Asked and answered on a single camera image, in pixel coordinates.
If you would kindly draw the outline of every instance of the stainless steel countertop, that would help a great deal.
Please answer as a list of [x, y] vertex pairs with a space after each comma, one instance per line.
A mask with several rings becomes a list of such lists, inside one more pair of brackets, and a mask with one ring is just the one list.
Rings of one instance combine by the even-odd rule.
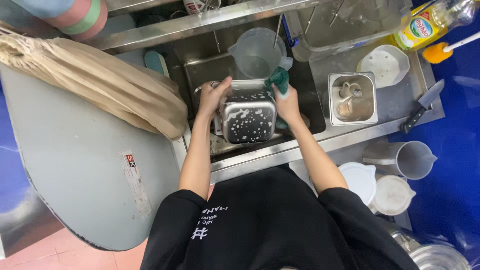
[[[310, 62], [315, 86], [319, 95], [325, 92], [327, 76], [335, 72], [354, 71], [358, 61], [379, 44], [365, 46], [347, 53]], [[397, 85], [377, 90], [379, 121], [371, 125], [332, 126], [325, 117], [326, 130], [314, 134], [320, 146], [328, 152], [355, 143], [400, 131], [400, 125], [407, 119], [413, 101], [423, 95], [435, 83], [432, 67], [418, 57], [416, 52], [408, 53], [410, 71]], [[444, 117], [440, 98], [432, 103], [432, 109], [425, 112], [419, 124]], [[190, 142], [190, 130], [185, 136], [173, 142], [179, 166], [183, 164]], [[228, 180], [251, 172], [302, 159], [297, 140], [266, 147], [254, 152], [238, 155], [211, 164], [211, 184]]]

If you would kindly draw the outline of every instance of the measuring cup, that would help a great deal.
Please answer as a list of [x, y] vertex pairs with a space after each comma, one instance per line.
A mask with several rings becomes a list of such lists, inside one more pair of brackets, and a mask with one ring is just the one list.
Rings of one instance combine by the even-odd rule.
[[363, 150], [363, 162], [374, 164], [382, 171], [418, 180], [432, 170], [437, 157], [419, 141], [405, 143], [374, 143]]
[[235, 58], [238, 69], [251, 79], [267, 79], [278, 66], [289, 70], [293, 60], [287, 57], [287, 49], [275, 32], [263, 27], [243, 33], [228, 51]]

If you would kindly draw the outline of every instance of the stainless steel sink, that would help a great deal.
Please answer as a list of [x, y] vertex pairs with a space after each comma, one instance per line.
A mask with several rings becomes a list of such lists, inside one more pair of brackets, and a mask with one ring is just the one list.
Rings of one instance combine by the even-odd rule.
[[[237, 67], [233, 57], [228, 53], [227, 48], [236, 43], [238, 37], [253, 27], [267, 27], [276, 30], [279, 17], [271, 17], [251, 23], [233, 26], [213, 32], [175, 40], [171, 44], [157, 47], [157, 51], [166, 52], [166, 63], [170, 77], [179, 84], [180, 94], [188, 105], [188, 120], [190, 128], [196, 114], [196, 100], [193, 96], [194, 90], [206, 81], [223, 80], [227, 76], [233, 79], [246, 79]], [[325, 130], [325, 120], [321, 109], [315, 82], [312, 77], [310, 66], [307, 62], [293, 62], [292, 68], [288, 71], [290, 84], [295, 87], [299, 95], [300, 111], [310, 122], [310, 130], [313, 134]], [[211, 162], [217, 162], [240, 154], [257, 151], [259, 149], [274, 146], [280, 143], [293, 140], [289, 130], [276, 130], [272, 139], [264, 143], [253, 145], [232, 145], [223, 138], [211, 135]]]

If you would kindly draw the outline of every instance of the sticker label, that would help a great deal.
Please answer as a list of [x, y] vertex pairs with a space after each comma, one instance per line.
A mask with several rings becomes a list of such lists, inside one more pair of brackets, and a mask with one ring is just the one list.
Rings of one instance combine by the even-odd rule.
[[123, 174], [127, 177], [128, 185], [133, 194], [133, 199], [137, 205], [137, 210], [142, 221], [145, 221], [152, 214], [152, 205], [148, 201], [147, 193], [145, 192], [142, 177], [138, 171], [137, 164], [133, 158], [131, 149], [119, 153], [120, 163], [123, 169]]

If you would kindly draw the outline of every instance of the stainless steel container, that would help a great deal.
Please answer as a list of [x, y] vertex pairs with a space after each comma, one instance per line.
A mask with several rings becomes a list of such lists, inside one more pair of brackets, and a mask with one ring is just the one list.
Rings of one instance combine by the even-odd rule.
[[[221, 81], [212, 82], [216, 87]], [[233, 81], [214, 119], [215, 134], [232, 144], [268, 141], [275, 131], [276, 106], [264, 80]]]
[[[345, 90], [348, 85], [355, 85], [354, 91]], [[334, 126], [376, 123], [378, 112], [374, 73], [330, 74], [328, 76], [328, 106], [330, 122]]]

